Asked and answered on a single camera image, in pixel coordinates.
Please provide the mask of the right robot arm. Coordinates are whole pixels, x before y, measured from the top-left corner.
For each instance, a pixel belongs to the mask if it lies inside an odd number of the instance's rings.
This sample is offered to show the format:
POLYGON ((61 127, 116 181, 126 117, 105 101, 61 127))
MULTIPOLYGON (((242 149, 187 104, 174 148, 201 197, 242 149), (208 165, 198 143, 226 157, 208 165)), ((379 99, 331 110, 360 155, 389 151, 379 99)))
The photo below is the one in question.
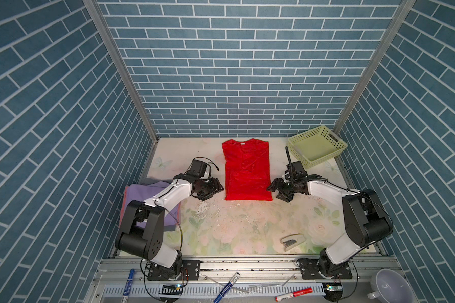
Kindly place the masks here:
POLYGON ((351 258, 393 232, 393 221, 374 190, 335 185, 321 175, 308 174, 300 161, 289 163, 285 176, 274 179, 267 190, 287 203, 301 193, 342 206, 344 233, 319 253, 318 260, 306 259, 302 265, 303 273, 317 279, 350 279, 351 258))

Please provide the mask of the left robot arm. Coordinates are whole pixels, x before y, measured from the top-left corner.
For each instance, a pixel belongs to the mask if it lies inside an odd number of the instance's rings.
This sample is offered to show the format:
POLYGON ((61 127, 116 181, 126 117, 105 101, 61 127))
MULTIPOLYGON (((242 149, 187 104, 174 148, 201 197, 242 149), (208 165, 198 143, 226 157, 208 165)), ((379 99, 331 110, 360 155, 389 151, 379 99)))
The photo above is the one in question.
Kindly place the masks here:
POLYGON ((184 199, 192 196, 205 201, 224 191, 219 179, 212 177, 218 166, 205 157, 196 157, 183 174, 160 193, 126 206, 115 240, 115 247, 157 266, 163 277, 173 280, 184 273, 182 253, 163 243, 164 219, 184 199))

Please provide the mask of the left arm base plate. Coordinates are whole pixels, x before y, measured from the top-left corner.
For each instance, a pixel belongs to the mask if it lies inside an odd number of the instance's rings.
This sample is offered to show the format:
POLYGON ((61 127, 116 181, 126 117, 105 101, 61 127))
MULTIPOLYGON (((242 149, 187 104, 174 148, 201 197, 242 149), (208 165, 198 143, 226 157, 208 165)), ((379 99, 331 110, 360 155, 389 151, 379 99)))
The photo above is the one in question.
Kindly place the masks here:
POLYGON ((198 280, 200 260, 183 260, 181 265, 175 263, 172 268, 165 268, 151 263, 147 265, 148 281, 181 280, 183 274, 187 276, 184 278, 185 280, 198 280))

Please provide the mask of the pale green plastic basket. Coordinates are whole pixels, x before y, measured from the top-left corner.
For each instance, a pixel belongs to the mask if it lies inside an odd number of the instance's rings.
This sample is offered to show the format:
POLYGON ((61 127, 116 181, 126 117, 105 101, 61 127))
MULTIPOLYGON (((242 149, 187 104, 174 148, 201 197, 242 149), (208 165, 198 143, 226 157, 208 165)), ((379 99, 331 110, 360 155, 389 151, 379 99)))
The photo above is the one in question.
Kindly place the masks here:
POLYGON ((348 144, 328 127, 319 126, 290 137, 287 147, 309 169, 340 155, 348 144))

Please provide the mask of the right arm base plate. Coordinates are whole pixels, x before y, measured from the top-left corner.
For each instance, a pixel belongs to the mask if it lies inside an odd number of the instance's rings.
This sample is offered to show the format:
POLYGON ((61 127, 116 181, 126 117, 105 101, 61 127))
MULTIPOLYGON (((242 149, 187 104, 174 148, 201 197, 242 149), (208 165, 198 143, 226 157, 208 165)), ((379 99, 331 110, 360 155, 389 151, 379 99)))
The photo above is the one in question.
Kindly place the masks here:
POLYGON ((300 258, 297 259, 296 265, 300 269, 302 279, 304 280, 349 280, 353 277, 348 262, 335 265, 328 259, 322 258, 320 260, 316 260, 309 258, 300 258))

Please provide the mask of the red t-shirt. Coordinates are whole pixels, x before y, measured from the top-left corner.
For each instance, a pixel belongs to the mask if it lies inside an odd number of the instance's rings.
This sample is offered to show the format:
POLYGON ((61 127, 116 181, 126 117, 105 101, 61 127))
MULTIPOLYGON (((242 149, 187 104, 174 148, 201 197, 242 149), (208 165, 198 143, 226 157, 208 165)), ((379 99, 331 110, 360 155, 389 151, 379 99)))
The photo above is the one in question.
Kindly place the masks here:
POLYGON ((269 143, 258 139, 228 140, 222 144, 226 160, 227 201, 272 201, 269 143))

